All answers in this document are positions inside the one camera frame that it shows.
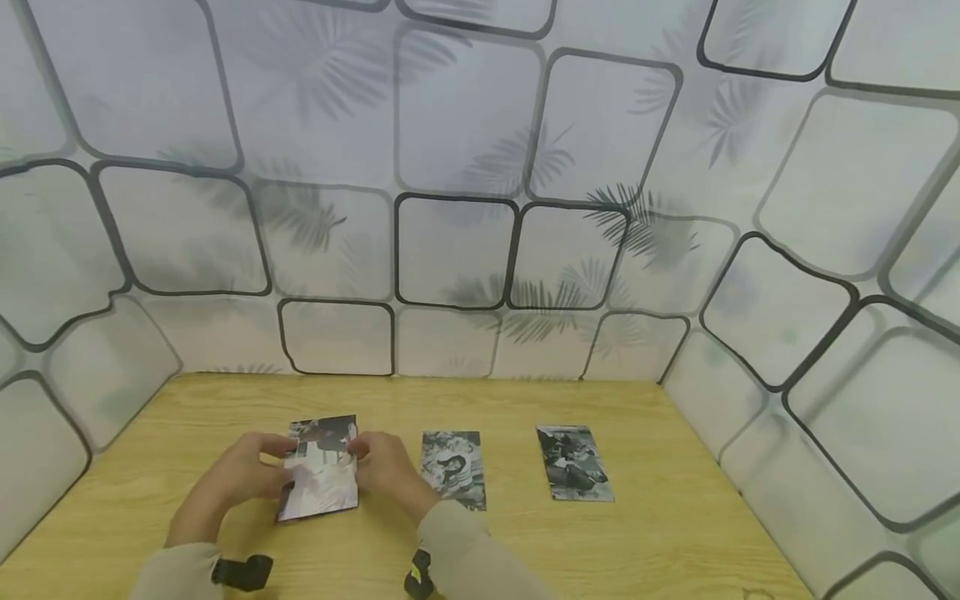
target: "wrist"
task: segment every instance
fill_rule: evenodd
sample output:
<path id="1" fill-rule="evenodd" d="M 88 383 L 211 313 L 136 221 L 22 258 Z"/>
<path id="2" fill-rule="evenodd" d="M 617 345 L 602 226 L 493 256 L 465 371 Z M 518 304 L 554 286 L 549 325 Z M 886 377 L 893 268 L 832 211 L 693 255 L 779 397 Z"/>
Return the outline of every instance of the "wrist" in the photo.
<path id="1" fill-rule="evenodd" d="M 199 482 L 184 498 L 170 521 L 165 548 L 187 543 L 215 543 L 220 535 L 220 525 L 230 509 L 224 494 Z"/>
<path id="2" fill-rule="evenodd" d="M 430 510 L 440 502 L 440 495 L 422 477 L 413 474 L 391 487 L 391 498 L 419 526 Z"/>

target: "printed image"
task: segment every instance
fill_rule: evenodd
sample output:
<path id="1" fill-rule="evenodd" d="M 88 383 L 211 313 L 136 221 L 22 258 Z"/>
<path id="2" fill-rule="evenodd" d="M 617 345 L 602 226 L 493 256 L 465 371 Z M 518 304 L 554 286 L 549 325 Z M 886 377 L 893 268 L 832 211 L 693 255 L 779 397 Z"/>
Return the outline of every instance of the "printed image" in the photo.
<path id="1" fill-rule="evenodd" d="M 297 420 L 288 435 L 300 441 L 283 461 L 294 473 L 277 521 L 325 515 L 357 506 L 356 462 L 347 442 L 357 436 L 356 416 Z"/>
<path id="2" fill-rule="evenodd" d="M 487 510 L 479 431 L 424 431 L 420 474 L 441 498 Z"/>
<path id="3" fill-rule="evenodd" d="M 589 427 L 538 425 L 537 437 L 554 500 L 613 502 Z"/>

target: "person's left hand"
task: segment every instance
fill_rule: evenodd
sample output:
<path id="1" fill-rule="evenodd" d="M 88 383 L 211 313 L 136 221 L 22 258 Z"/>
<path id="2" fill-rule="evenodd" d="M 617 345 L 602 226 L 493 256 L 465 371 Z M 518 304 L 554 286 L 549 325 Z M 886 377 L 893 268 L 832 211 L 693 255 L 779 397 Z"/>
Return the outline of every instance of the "person's left hand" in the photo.
<path id="1" fill-rule="evenodd" d="M 260 453 L 283 458 L 297 449 L 297 440 L 272 433 L 245 433 L 227 448 L 197 483 L 197 491 L 227 509 L 254 498 L 276 499 L 293 473 L 283 465 L 264 463 Z"/>

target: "wood grain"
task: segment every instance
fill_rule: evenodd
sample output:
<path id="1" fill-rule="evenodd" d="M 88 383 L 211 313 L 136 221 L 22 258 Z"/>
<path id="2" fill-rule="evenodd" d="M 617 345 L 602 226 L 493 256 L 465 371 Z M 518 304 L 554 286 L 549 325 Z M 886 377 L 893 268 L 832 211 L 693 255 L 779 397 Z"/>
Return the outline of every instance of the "wood grain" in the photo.
<path id="1" fill-rule="evenodd" d="M 361 429 L 397 433 L 413 457 L 424 429 L 479 430 L 484 519 L 562 598 L 810 597 L 651 383 L 203 373 L 168 384 L 0 565 L 0 598 L 126 597 L 180 501 L 238 435 L 351 413 Z M 589 425 L 616 502 L 551 500 L 537 424 Z M 235 597 L 406 598 L 416 541 L 395 507 L 364 497 L 358 510 L 284 525 L 274 510 L 253 502 L 228 516 L 227 557 L 276 560 L 267 589 Z"/>

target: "hand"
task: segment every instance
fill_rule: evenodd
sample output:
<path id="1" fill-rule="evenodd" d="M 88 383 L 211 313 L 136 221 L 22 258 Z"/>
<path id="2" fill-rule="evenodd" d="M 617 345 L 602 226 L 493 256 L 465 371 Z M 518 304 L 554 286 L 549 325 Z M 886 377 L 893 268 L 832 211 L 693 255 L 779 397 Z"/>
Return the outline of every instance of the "hand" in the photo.
<path id="1" fill-rule="evenodd" d="M 272 433 L 245 433 L 204 473 L 195 492 L 212 496 L 227 509 L 254 498 L 280 498 L 293 473 L 283 465 L 264 463 L 260 453 L 283 458 L 297 449 L 297 440 Z"/>
<path id="2" fill-rule="evenodd" d="M 279 498 L 293 475 L 282 465 L 262 462 L 260 453 L 283 458 L 296 447 L 296 440 L 275 434 L 240 436 L 183 500 L 170 522 L 164 547 L 215 542 L 231 508 L 254 498 Z"/>
<path id="3" fill-rule="evenodd" d="M 350 440 L 347 452 L 357 458 L 357 487 L 363 492 L 390 496 L 415 524 L 420 524 L 440 501 L 417 473 L 407 448 L 397 436 L 365 431 Z"/>
<path id="4" fill-rule="evenodd" d="M 420 479 L 403 441 L 389 433 L 365 431 L 347 443 L 347 452 L 357 458 L 357 487 L 363 492 L 392 495 Z"/>

